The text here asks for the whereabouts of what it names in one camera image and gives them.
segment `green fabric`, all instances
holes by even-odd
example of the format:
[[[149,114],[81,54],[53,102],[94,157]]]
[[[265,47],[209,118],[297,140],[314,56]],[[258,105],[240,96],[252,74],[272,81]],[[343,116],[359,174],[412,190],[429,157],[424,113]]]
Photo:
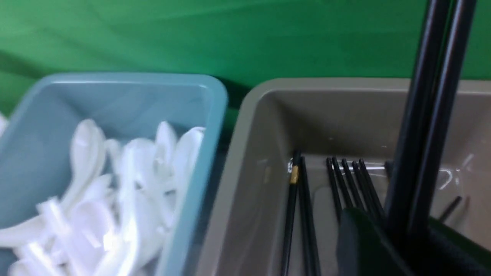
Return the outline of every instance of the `green fabric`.
[[[226,83],[232,130],[247,91],[279,77],[409,77],[426,1],[3,0],[0,110],[57,72],[201,73]],[[463,77],[491,77],[479,1]]]

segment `white plastic spoon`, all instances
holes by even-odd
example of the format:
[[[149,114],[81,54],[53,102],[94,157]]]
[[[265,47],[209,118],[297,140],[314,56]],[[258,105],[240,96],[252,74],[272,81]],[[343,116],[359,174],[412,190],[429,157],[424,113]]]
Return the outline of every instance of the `white plastic spoon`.
[[[106,199],[79,203],[72,211],[70,226],[74,232],[74,246],[82,253],[87,269],[95,271],[103,255],[112,249],[116,236],[116,221]],[[50,256],[57,264],[68,261],[61,240],[55,240]]]
[[[131,143],[133,149],[132,162],[135,168],[135,180],[142,188],[139,192],[145,194],[145,196],[152,201],[152,204],[157,206],[157,214],[161,213],[161,210],[168,210],[169,206],[167,202],[164,202],[163,198],[163,188],[165,185],[164,182],[168,181],[170,176],[167,176],[166,179],[158,178],[157,173],[154,170],[153,164],[157,150],[155,143],[144,138],[134,139]],[[172,223],[172,214],[169,212],[162,212],[159,217],[162,218],[166,227]]]
[[[156,205],[141,191],[136,192],[136,221],[141,242],[137,268],[141,268],[161,251],[167,234]]]
[[[72,181],[68,186],[61,207],[70,210],[80,199],[84,187],[91,181],[97,171],[102,170],[101,155],[105,155],[101,132],[91,119],[79,123],[75,130],[70,149]]]
[[[172,185],[168,187],[173,188],[174,193],[165,192],[164,201],[161,201],[159,207],[163,219],[166,221],[167,227],[172,227],[173,220],[178,216],[176,209],[180,206],[183,196],[188,190],[189,181],[191,180],[194,166],[198,159],[199,149],[201,142],[203,141],[204,128],[194,127],[184,133],[177,142],[176,149],[172,156]]]
[[[140,240],[136,221],[136,171],[134,149],[136,142],[130,141],[123,149],[120,170],[118,206],[120,233],[114,248],[109,250],[99,263],[93,276],[129,276],[138,262]]]
[[[177,134],[174,128],[166,121],[159,124],[155,136],[157,152],[155,155],[156,171],[160,177],[171,174],[170,162],[177,144]]]
[[[108,139],[104,142],[106,151],[109,154],[111,160],[112,172],[119,175],[119,166],[121,163],[121,143],[114,139]]]
[[[0,137],[8,126],[8,119],[0,113]]]
[[[8,276],[31,276],[28,263],[25,260],[19,260],[10,265],[7,272]]]
[[[24,246],[16,248],[15,254],[22,260],[23,268],[15,267],[14,272],[26,270],[29,271],[30,276],[64,276],[66,275],[63,270],[53,264],[48,255],[44,252],[43,248],[37,242],[30,242]]]
[[[96,179],[94,179],[87,187],[87,189],[83,193],[83,197],[80,200],[80,203],[90,201],[90,200],[99,200],[108,196],[108,192],[110,191],[112,181],[111,174],[103,174]]]
[[[39,204],[38,211],[49,230],[60,241],[63,247],[70,266],[74,270],[74,276],[91,276],[89,264],[84,258],[83,252],[77,248],[75,232],[69,224],[58,200],[51,198],[50,200]]]
[[[88,178],[97,171],[97,160],[100,160],[99,145],[94,145],[100,139],[96,131],[97,126],[91,119],[78,124],[72,138],[70,147],[70,162],[72,167],[72,182],[68,186],[64,196],[64,206],[69,207],[80,193],[80,189],[88,181]],[[19,225],[0,229],[0,247],[15,248],[43,236],[41,244],[45,242],[47,233],[44,224],[39,217],[34,217]]]

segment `black object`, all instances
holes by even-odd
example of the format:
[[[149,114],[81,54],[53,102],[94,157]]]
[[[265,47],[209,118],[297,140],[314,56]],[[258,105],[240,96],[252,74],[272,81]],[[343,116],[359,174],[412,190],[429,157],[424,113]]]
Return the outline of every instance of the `black object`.
[[[378,223],[361,210],[343,210],[336,249],[339,275],[490,275],[491,252],[434,219],[429,226],[421,266],[413,270]]]
[[[383,167],[385,168],[385,173],[387,174],[387,177],[390,180],[390,178],[392,177],[392,171],[393,171],[394,163],[392,163],[391,161],[385,161],[385,163],[383,164]]]
[[[409,86],[394,156],[394,168],[385,199],[385,230],[399,249],[402,249],[406,237],[414,183],[421,161],[421,151],[418,149],[422,148],[425,142],[425,127],[431,113],[433,83],[437,75],[436,68],[444,40],[449,6],[450,0],[428,1],[419,54]]]
[[[346,158],[343,158],[343,160],[341,160],[341,165],[343,166],[344,169],[344,175],[346,176],[348,187],[350,187],[351,194],[353,195],[353,199],[355,200],[355,206],[361,210],[365,210],[363,208],[363,203],[361,202],[360,195],[358,194],[358,189],[355,186],[355,181],[353,180],[353,176],[351,176],[350,166],[348,166],[348,161],[346,161]]]
[[[336,184],[336,177],[334,176],[334,171],[332,170],[332,161],[330,158],[326,159],[327,175],[329,176],[329,184],[332,191],[332,201],[334,202],[334,210],[336,211],[336,218],[338,223],[341,222],[341,211],[343,207],[341,206],[341,200],[339,199],[339,192]]]
[[[290,249],[292,246],[293,222],[295,221],[295,205],[297,204],[297,182],[299,179],[300,152],[295,151],[292,160],[292,173],[288,188],[286,207],[285,233],[283,236],[283,252],[281,256],[281,275],[288,275],[290,265]]]
[[[457,208],[457,206],[461,201],[462,201],[461,196],[455,197],[455,199],[452,200],[452,202],[450,202],[447,208],[445,208],[443,213],[441,213],[441,216],[438,218],[438,221],[441,223],[445,223],[445,221],[447,221],[448,217],[454,212],[455,208]]]
[[[476,0],[456,0],[442,60],[441,71],[434,91],[433,111],[429,120],[421,167],[417,175],[415,194],[409,213],[407,250],[413,262],[420,259],[421,242],[427,234],[428,217],[435,191],[450,115],[464,62],[465,49],[476,6]]]
[[[370,192],[370,197],[372,198],[372,202],[375,206],[375,212],[377,212],[378,218],[381,221],[383,221],[385,215],[383,213],[382,204],[380,203],[380,199],[379,196],[377,195],[377,191],[373,186],[372,179],[370,178],[370,174],[368,173],[367,167],[365,166],[365,161],[363,161],[363,159],[360,159],[359,162],[360,162],[361,174],[365,177],[368,186],[368,191]]]
[[[351,163],[353,167],[353,171],[355,172],[356,180],[358,182],[358,187],[360,188],[361,195],[363,196],[363,200],[365,201],[365,205],[368,209],[368,213],[378,219],[380,221],[380,217],[378,212],[376,211],[375,204],[373,203],[372,197],[370,196],[370,191],[368,190],[368,184],[366,182],[365,177],[362,175],[358,163],[353,161]]]
[[[303,255],[305,261],[305,274],[307,276],[321,276],[321,265],[317,249],[317,238],[315,234],[314,214],[310,200],[310,188],[308,184],[305,158],[300,162],[300,211],[302,220]]]
[[[346,188],[346,184],[344,183],[344,179],[343,179],[343,174],[339,169],[339,164],[337,162],[336,157],[332,158],[332,164],[334,165],[334,172],[336,173],[336,178],[338,180],[339,187],[341,188],[341,193],[343,194],[344,204],[346,208],[351,208],[353,207],[353,203],[351,202],[350,192],[348,191],[348,188]]]

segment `chopstick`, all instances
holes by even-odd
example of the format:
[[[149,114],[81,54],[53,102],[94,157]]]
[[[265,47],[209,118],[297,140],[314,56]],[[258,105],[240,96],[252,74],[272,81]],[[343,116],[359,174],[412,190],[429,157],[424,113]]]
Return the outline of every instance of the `chopstick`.
[[[288,188],[288,203],[286,207],[285,232],[283,236],[283,251],[281,256],[281,275],[288,275],[290,265],[290,249],[292,246],[293,222],[295,221],[295,205],[297,204],[297,182],[299,179],[300,152],[295,151],[292,160],[292,173]]]
[[[377,191],[375,190],[375,187],[373,186],[372,179],[370,178],[370,174],[368,173],[367,167],[365,165],[365,161],[363,159],[358,160],[360,163],[360,168],[361,168],[361,173],[365,177],[367,186],[368,186],[368,191],[370,193],[370,196],[372,198],[372,202],[374,203],[375,206],[375,211],[377,212],[377,216],[380,218],[381,221],[384,221],[385,215],[383,213],[383,208],[382,204],[380,203],[379,196],[377,195]]]
[[[399,132],[394,168],[385,200],[385,231],[393,245],[402,250],[408,215],[414,194],[417,172],[421,161],[420,149],[424,143],[435,68],[443,44],[449,0],[429,0],[425,28],[419,44],[419,54],[409,86],[406,108]]]
[[[453,102],[464,62],[465,49],[472,25],[477,0],[456,0],[452,21],[443,57],[441,74],[438,77],[434,107],[417,175],[415,195],[409,213],[407,245],[410,254],[417,260],[420,241],[428,230],[428,217],[433,201],[436,178],[440,167]]]
[[[346,176],[346,181],[348,181],[348,186],[350,187],[351,194],[353,195],[353,199],[355,200],[355,206],[360,210],[365,211],[365,208],[363,207],[363,203],[361,203],[360,195],[358,194],[358,189],[355,186],[355,181],[351,176],[350,166],[348,166],[348,161],[346,161],[346,158],[343,158],[341,160],[341,165],[343,166],[344,175]]]
[[[343,174],[341,174],[341,170],[339,169],[339,164],[337,162],[336,157],[333,157],[331,161],[332,164],[334,165],[334,172],[336,173],[336,178],[338,180],[339,187],[341,188],[341,193],[343,194],[345,206],[346,208],[352,208],[353,203],[351,202],[350,192],[348,191],[348,188],[346,188],[346,184],[344,183],[344,179],[343,179]]]
[[[355,172],[356,181],[358,182],[358,187],[361,190],[361,195],[363,196],[363,200],[365,201],[365,205],[367,207],[368,213],[380,220],[378,212],[376,211],[375,204],[370,196],[370,192],[368,191],[368,184],[366,183],[365,177],[361,174],[360,168],[356,161],[351,163],[353,167],[353,171]]]
[[[327,175],[329,176],[329,184],[330,184],[331,190],[332,190],[332,201],[334,202],[334,209],[336,211],[336,218],[338,220],[338,223],[341,223],[341,212],[343,210],[343,207],[341,205],[341,200],[339,199],[339,192],[337,189],[336,177],[334,176],[334,171],[332,169],[332,161],[329,157],[326,158],[326,168],[327,168]]]
[[[391,161],[385,161],[383,167],[385,168],[385,173],[387,174],[387,177],[389,178],[390,181],[390,178],[392,177],[392,170],[394,167],[394,163],[392,163]]]
[[[459,203],[461,201],[462,201],[461,196],[455,197],[455,199],[452,200],[452,202],[450,202],[450,204],[447,206],[447,208],[445,208],[445,210],[443,210],[443,213],[441,213],[438,220],[441,223],[445,223],[447,221],[448,217],[454,212],[455,208],[457,208],[457,206],[459,205]]]
[[[305,158],[300,161],[300,212],[302,220],[303,254],[305,259],[305,273],[307,276],[321,276],[321,265],[317,250],[317,238],[314,226],[314,214],[310,199],[310,188],[308,184],[307,167]]]

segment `plastic bin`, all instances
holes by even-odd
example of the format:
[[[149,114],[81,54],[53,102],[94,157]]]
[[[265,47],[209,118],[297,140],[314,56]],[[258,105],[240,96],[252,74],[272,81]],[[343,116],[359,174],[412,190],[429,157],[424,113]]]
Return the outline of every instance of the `plastic bin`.
[[[244,100],[212,211],[199,276],[278,275],[288,193],[288,163],[305,153],[322,275],[336,275],[337,221],[325,160],[364,158],[379,198],[388,180],[409,86],[402,79],[283,79]],[[460,194],[448,225],[491,248],[491,82],[462,81],[432,215]],[[290,275],[303,275],[299,208]]]
[[[206,132],[189,183],[182,216],[170,234],[156,275],[178,275],[199,218],[227,106],[224,86],[204,75],[62,74],[36,83],[11,117],[0,139],[0,227],[37,215],[35,205],[62,195],[71,179],[69,145],[79,121],[92,118],[109,138],[153,138],[169,121],[182,134]],[[15,260],[0,250],[0,275]]]

